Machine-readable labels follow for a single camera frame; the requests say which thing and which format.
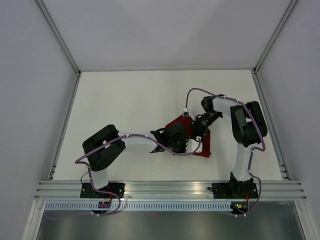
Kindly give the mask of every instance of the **white wall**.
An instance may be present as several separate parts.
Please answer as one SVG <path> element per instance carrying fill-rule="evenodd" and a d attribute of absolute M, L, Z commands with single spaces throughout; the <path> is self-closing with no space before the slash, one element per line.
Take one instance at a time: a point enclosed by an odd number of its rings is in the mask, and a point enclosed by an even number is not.
<path fill-rule="evenodd" d="M 22 237 L 75 73 L 32 0 L 0 7 L 0 235 Z"/>
<path fill-rule="evenodd" d="M 294 179 L 320 226 L 320 1 L 301 0 L 259 71 Z"/>
<path fill-rule="evenodd" d="M 290 0 L 44 0 L 81 70 L 253 68 Z"/>

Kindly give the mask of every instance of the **metal rail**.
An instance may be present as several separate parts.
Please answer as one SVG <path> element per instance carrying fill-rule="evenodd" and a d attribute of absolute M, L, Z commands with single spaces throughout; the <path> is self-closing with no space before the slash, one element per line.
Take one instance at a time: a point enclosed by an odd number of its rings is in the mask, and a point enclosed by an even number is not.
<path fill-rule="evenodd" d="M 226 181 L 121 181 L 121 183 L 125 183 L 123 199 L 126 201 L 243 201 L 243 199 L 214 199 L 212 192 L 207 190 L 212 183 L 226 183 Z M 88 200 L 80 198 L 81 189 L 79 181 L 41 181 L 35 193 L 35 200 Z M 305 201 L 306 195 L 299 181 L 262 181 L 260 200 Z"/>

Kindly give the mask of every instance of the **white tabletop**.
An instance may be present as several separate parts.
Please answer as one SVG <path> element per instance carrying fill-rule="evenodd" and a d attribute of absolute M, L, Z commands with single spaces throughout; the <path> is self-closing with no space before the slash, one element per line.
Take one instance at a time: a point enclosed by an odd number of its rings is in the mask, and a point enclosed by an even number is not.
<path fill-rule="evenodd" d="M 108 124 L 130 133 L 163 128 L 182 114 L 190 88 L 203 88 L 244 102 L 259 101 L 249 70 L 178 70 L 83 72 L 59 154 L 54 180 L 79 180 L 87 169 L 74 161 L 84 154 L 82 143 Z M 202 114 L 206 96 L 193 91 L 189 108 Z M 109 167 L 112 181 L 228 180 L 237 155 L 231 119 L 210 127 L 211 156 L 174 156 L 168 152 L 124 152 Z M 282 180 L 270 136 L 266 151 L 256 152 L 253 174 Z"/>

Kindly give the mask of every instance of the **robotic arm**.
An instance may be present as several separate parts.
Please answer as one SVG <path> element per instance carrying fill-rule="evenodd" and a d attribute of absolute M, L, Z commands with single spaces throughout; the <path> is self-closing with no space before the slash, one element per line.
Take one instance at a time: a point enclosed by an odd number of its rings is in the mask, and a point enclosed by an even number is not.
<path fill-rule="evenodd" d="M 238 196 L 246 191 L 246 188 L 249 188 L 254 184 L 253 179 L 248 173 L 251 152 L 254 147 L 257 147 L 261 143 L 255 126 L 249 119 L 243 106 L 234 101 L 214 96 L 206 96 L 201 101 L 201 105 L 205 113 L 198 115 L 196 119 L 193 119 L 193 121 L 190 122 L 189 127 L 192 130 L 191 135 L 187 135 L 186 128 L 180 123 L 176 123 L 169 128 L 160 128 L 155 131 L 150 131 L 147 134 L 143 134 L 145 138 L 142 138 L 141 135 L 135 136 L 139 134 L 128 134 L 117 130 L 114 125 L 108 125 L 84 141 L 82 147 L 87 154 L 106 142 L 119 138 L 112 144 L 87 157 L 91 167 L 92 181 L 95 188 L 101 189 L 108 185 L 107 167 L 122 152 L 164 152 L 165 150 L 159 146 L 157 142 L 177 155 L 186 153 L 188 146 L 197 144 L 200 146 L 198 152 L 201 152 L 202 146 L 200 141 L 201 138 L 208 134 L 208 128 L 214 121 L 222 118 L 223 115 L 228 115 L 231 117 L 234 139 L 238 143 L 236 163 L 230 174 L 228 186 L 233 196 Z M 246 107 L 249 109 L 257 123 L 262 137 L 265 137 L 268 130 L 259 103 L 251 101 L 246 103 Z M 187 108 L 184 109 L 183 116 L 190 116 Z"/>

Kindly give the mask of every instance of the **gray floor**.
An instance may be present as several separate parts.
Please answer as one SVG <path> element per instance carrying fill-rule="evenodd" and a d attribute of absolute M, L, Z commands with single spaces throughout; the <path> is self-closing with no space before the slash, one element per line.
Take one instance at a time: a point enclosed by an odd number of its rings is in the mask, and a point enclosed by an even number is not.
<path fill-rule="evenodd" d="M 48 211 L 50 217 L 78 211 Z M 122 211 L 42 219 L 38 240 L 304 240 L 291 205 L 259 203 L 245 218 L 220 212 Z"/>

